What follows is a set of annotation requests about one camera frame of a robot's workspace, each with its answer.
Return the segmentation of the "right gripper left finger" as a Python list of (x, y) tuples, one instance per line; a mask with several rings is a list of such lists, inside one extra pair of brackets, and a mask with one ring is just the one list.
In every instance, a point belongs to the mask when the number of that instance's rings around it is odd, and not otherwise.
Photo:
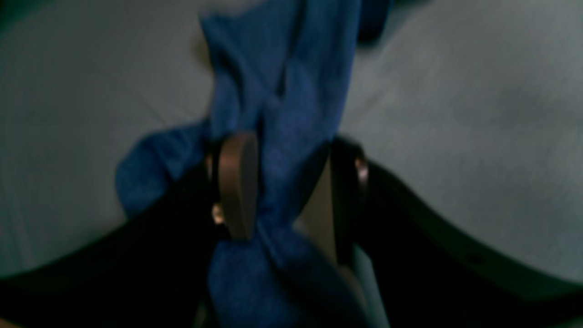
[(190, 328), (222, 240), (252, 239), (255, 133), (212, 144), (137, 218), (33, 271), (1, 280), (1, 318), (24, 328)]

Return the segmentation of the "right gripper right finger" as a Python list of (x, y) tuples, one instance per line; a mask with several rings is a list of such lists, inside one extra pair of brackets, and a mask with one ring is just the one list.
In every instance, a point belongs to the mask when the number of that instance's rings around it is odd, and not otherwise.
[(552, 277), (446, 222), (362, 147), (331, 144), (337, 261), (371, 260), (392, 328), (580, 328), (582, 284)]

